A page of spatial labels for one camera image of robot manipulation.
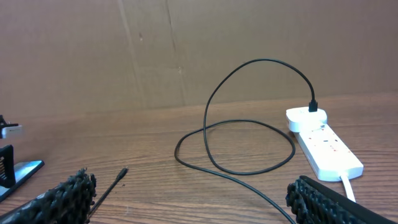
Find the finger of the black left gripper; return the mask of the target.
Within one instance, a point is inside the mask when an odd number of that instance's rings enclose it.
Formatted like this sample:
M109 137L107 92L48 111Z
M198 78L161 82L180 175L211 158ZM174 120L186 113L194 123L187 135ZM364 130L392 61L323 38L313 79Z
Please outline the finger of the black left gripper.
M1 186L11 188L15 184L14 148L7 145L1 148Z

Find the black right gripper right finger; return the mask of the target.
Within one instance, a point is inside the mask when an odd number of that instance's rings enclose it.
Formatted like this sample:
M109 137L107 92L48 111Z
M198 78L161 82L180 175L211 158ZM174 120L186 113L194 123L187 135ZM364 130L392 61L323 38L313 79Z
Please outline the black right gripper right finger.
M396 224L305 175L288 185L285 199L299 224Z

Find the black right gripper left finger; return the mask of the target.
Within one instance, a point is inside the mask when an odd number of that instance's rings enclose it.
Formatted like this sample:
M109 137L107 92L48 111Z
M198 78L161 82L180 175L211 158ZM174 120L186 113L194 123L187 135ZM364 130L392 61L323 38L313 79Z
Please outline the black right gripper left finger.
M1 215L1 224L89 223L95 197L95 175L80 169L65 182Z

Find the blue Galaxy smartphone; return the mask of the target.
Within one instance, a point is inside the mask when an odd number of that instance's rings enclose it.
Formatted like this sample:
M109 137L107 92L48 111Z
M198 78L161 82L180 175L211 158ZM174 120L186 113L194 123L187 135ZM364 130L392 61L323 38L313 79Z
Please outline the blue Galaxy smartphone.
M1 202L14 193L44 165L45 163L42 160L19 162L15 164L13 171L11 172L11 180L14 179L15 183L7 187L1 186Z

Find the white charger plug adapter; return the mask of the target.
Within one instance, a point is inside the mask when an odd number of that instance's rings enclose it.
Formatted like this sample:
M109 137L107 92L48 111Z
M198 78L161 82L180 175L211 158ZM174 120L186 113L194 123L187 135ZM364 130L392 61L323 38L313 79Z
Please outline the white charger plug adapter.
M293 133L320 129L328 122L328 116L322 109L309 112L308 107L291 108L286 110L285 115L287 126Z

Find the white power strip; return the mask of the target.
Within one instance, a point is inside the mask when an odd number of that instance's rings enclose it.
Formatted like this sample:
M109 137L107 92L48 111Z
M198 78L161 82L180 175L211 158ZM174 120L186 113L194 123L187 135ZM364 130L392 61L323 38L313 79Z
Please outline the white power strip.
M362 176L364 165L329 125L295 133L295 137L318 180L339 182L343 176Z

